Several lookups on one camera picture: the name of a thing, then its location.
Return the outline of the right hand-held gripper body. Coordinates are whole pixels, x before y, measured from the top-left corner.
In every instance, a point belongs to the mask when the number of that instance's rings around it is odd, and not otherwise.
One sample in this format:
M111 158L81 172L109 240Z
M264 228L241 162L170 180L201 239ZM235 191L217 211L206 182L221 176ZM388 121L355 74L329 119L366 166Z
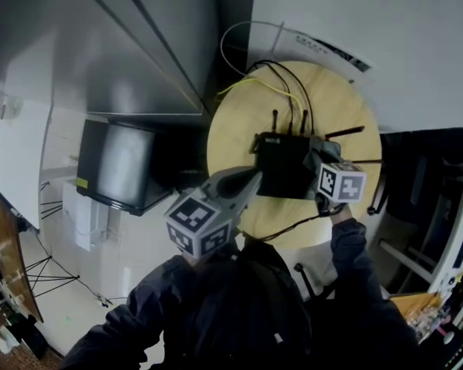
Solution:
M316 188L319 214L333 214L330 204L360 203L366 183L367 173L350 161L321 163Z

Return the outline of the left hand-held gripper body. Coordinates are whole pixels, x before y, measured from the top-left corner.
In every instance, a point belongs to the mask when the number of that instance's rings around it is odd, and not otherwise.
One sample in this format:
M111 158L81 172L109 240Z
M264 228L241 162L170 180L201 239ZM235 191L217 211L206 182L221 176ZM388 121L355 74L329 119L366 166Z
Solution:
M246 207L225 197L221 178L226 170L184 191L164 214L170 241L194 260L202 259L228 242L232 228Z

